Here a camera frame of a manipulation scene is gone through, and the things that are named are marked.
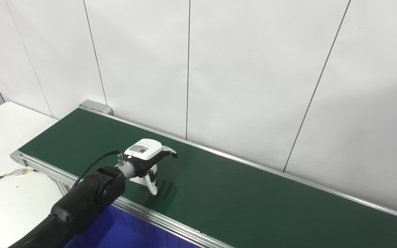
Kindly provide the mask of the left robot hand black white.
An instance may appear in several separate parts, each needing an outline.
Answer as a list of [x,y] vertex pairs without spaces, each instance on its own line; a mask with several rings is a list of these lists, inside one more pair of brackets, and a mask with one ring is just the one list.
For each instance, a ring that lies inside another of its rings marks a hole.
[[147,187],[156,196],[159,192],[156,185],[157,163],[167,156],[177,158],[178,154],[157,140],[143,138],[124,151],[123,162],[118,168],[126,176],[126,180]]

